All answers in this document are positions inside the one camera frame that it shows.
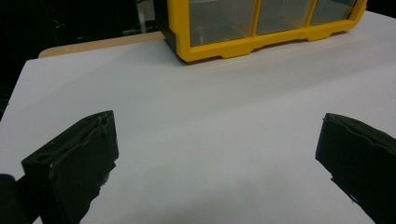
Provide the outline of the set of clear organizer drawers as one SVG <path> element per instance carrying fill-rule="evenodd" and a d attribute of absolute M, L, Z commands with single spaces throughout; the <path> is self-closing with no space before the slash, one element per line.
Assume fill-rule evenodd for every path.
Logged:
<path fill-rule="evenodd" d="M 356 0 L 312 0 L 304 23 L 345 20 Z M 190 0 L 193 47 L 256 35 L 261 0 Z"/>

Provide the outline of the yellow black drawer organizer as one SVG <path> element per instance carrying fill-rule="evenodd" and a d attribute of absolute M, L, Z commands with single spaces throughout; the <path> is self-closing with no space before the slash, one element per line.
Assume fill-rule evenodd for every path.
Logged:
<path fill-rule="evenodd" d="M 191 45 L 190 0 L 154 0 L 155 20 L 174 53 L 183 61 L 195 62 L 214 57 L 223 59 L 246 55 L 264 46 L 296 40 L 315 41 L 354 28 L 361 20 L 368 0 L 356 0 L 348 17 L 319 25 L 266 35 L 247 37 L 193 47 Z"/>

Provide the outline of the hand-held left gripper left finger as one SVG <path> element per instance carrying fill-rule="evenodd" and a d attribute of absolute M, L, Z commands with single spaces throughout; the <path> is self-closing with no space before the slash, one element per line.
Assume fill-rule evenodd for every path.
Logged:
<path fill-rule="evenodd" d="M 27 216 L 79 224 L 119 157 L 114 113 L 90 115 L 23 159 Z"/>

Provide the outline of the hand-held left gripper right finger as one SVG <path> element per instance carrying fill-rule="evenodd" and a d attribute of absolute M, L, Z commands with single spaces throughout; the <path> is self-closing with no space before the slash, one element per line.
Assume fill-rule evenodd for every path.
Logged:
<path fill-rule="evenodd" d="M 328 113 L 316 160 L 375 224 L 396 224 L 395 138 L 359 120 Z"/>

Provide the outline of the clear plastic drawer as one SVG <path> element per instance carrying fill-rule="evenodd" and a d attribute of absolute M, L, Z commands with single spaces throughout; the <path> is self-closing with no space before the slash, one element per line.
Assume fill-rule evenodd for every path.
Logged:
<path fill-rule="evenodd" d="M 300 28 L 312 0 L 261 0 L 256 34 L 265 35 Z"/>

